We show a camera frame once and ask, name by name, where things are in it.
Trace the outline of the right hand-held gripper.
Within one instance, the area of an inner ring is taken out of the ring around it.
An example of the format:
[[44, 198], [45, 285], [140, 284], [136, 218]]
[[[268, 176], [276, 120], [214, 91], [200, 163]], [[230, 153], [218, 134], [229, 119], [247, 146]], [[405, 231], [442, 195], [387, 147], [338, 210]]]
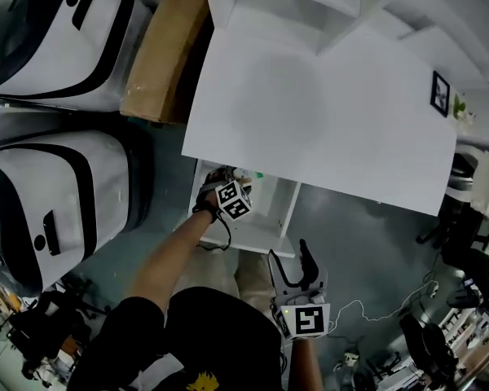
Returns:
[[318, 338], [328, 333], [330, 304], [319, 277], [319, 266], [304, 239], [299, 240], [302, 278], [300, 288], [289, 280], [280, 257], [271, 249], [267, 261], [276, 297], [273, 318], [286, 340]]

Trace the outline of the person's left hand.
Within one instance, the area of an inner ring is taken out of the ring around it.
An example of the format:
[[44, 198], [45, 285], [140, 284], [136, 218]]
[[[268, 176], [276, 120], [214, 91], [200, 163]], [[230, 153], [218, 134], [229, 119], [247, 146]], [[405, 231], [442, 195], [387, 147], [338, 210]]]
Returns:
[[224, 166], [208, 173], [197, 194], [192, 212], [206, 211], [211, 216], [211, 222], [214, 223], [220, 214], [216, 188], [226, 185], [227, 182], [227, 168]]

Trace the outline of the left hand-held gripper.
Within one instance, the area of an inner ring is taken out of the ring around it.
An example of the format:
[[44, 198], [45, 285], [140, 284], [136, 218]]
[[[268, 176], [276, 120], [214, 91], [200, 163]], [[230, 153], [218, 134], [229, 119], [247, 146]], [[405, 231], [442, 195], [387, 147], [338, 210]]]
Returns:
[[232, 221], [252, 212], [252, 178], [243, 169], [227, 169], [227, 184], [216, 188], [219, 208]]

